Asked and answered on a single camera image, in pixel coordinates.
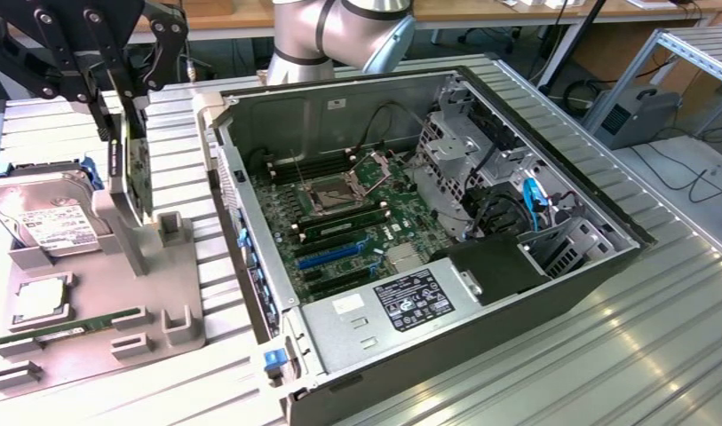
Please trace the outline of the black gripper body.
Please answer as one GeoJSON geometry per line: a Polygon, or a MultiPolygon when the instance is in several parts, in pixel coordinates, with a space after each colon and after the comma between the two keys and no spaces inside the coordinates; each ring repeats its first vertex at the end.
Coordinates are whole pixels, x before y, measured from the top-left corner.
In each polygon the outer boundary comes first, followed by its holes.
{"type": "Polygon", "coordinates": [[[148,9],[145,1],[6,1],[5,28],[15,28],[73,67],[97,51],[106,66],[126,63],[125,46],[148,9]]]}

